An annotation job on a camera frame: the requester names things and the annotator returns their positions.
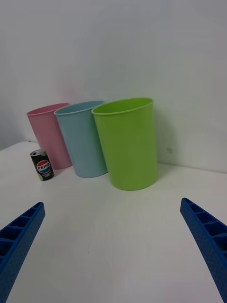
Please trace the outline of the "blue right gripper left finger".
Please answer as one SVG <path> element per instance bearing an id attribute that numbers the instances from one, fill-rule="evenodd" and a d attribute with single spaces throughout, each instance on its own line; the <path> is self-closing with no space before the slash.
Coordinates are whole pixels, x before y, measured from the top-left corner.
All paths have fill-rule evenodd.
<path id="1" fill-rule="evenodd" d="M 0 302 L 7 301 L 44 217 L 38 202 L 0 231 Z"/>

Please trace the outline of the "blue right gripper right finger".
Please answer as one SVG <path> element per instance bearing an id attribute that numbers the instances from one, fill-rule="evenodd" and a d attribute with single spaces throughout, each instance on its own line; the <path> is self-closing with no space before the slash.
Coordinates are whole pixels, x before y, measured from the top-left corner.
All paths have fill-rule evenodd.
<path id="1" fill-rule="evenodd" d="M 187 198 L 181 200 L 180 213 L 227 302 L 227 226 Z"/>

